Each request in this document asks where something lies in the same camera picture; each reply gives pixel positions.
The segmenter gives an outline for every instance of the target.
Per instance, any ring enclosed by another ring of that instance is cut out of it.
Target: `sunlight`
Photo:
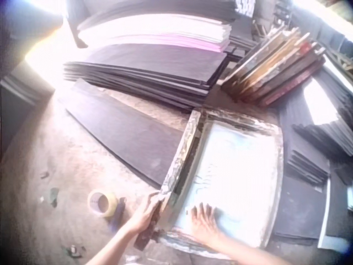
[[[353,42],[353,25],[345,21],[342,17],[332,10],[325,8],[316,0],[293,0],[294,4],[300,8],[306,9],[325,21],[330,27]]]
[[[304,87],[304,98],[314,125],[329,124],[338,120],[337,110],[314,78]]]

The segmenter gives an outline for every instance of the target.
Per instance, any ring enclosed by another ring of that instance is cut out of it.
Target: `stack of black sheets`
[[[225,53],[188,47],[120,44],[65,64],[65,79],[192,110],[204,102],[226,67]]]
[[[329,160],[294,130],[291,121],[297,114],[295,111],[292,104],[284,105],[280,111],[284,138],[284,171],[287,176],[319,186],[330,175]]]
[[[228,58],[238,62],[246,53],[257,45],[252,37],[252,18],[238,14],[239,17],[231,23],[230,43],[226,48]]]
[[[323,76],[328,77],[324,72],[318,73],[287,98],[286,109],[292,113],[288,123],[327,157],[344,159],[353,155],[353,131],[339,114],[338,92],[330,92],[338,91],[339,84],[330,79],[332,83],[328,85],[329,80]],[[348,113],[353,111],[342,108]]]
[[[89,46],[163,44],[223,52],[236,18],[232,0],[119,0],[82,22]]]

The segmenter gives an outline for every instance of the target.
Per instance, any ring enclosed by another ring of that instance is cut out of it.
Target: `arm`
[[[159,202],[158,193],[154,192],[146,196],[132,218],[86,265],[118,264],[130,240],[145,230],[151,222],[152,214]]]
[[[201,244],[227,255],[241,265],[290,265],[266,251],[249,247],[224,235],[217,228],[214,208],[201,203],[190,211],[192,236]]]

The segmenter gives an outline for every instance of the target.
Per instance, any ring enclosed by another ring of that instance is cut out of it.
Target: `debris on floor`
[[[82,258],[82,255],[78,252],[77,247],[75,245],[71,245],[71,247],[64,248],[65,254],[72,258]]]
[[[49,202],[54,208],[57,207],[58,194],[59,194],[59,188],[51,188],[50,189]]]
[[[41,179],[44,179],[44,178],[47,178],[47,177],[49,177],[49,172],[48,171],[42,172],[42,174],[40,175]]]

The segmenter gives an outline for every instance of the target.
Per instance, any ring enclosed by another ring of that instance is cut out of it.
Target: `hand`
[[[186,212],[191,217],[191,235],[197,242],[208,245],[221,234],[215,221],[215,209],[200,203]]]
[[[140,206],[126,223],[130,232],[138,234],[148,228],[152,214],[160,202],[158,193],[159,191],[156,191],[144,197]]]

